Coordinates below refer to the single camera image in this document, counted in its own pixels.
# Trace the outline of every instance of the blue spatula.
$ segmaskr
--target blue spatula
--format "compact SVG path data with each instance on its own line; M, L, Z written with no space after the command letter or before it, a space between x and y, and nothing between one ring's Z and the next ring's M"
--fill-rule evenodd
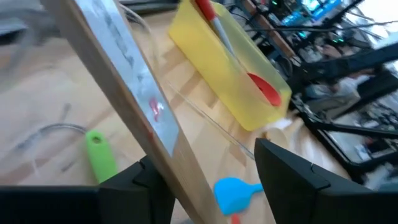
M214 195L224 215L246 209L251 195L263 191L261 184L247 184L235 177L220 179L214 186Z

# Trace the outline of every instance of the yellow container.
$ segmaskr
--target yellow container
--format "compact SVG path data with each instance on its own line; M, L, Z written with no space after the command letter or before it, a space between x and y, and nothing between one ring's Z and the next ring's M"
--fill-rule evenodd
M244 129L252 131L284 117L291 96L289 86L224 6L213 3L213 7L240 63L189 0L181 2L170 37ZM273 107L247 72L270 83L279 92L281 105Z

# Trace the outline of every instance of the sticker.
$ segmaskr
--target sticker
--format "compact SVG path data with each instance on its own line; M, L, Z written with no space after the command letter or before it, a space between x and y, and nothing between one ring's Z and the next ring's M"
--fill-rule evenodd
M103 50L130 89L170 156L177 122L114 0L75 0Z

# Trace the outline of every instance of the table surface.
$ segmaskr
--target table surface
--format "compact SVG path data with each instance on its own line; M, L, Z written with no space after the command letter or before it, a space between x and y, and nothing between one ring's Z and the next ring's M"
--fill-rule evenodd
M210 186L227 176L258 183L256 165L246 150L252 152L255 138L270 126L249 132L237 123L168 37L167 28L174 14L168 12L146 18L161 52L161 75L157 78L206 179ZM151 57L151 46L145 35L139 35L138 40ZM1 48L0 67L6 64L15 48L15 45ZM0 102L3 105L0 107L1 185L97 184L85 154L82 134L60 129L21 147L31 134L53 123L78 124L102 132L112 147L119 170L145 156L66 40L52 39L30 49L10 81L0 85ZM273 126L283 127L289 123L291 119L287 118ZM298 128L291 141L295 141L290 148L294 153L343 177L348 176L305 127ZM187 220L187 214L177 202L172 223ZM241 221L275 222L264 193L253 197Z

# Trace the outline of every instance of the green object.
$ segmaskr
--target green object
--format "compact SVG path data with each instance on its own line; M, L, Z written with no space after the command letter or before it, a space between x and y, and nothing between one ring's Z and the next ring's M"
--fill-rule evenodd
M103 134L95 130L88 131L86 145L88 158L99 183L118 173L116 160Z

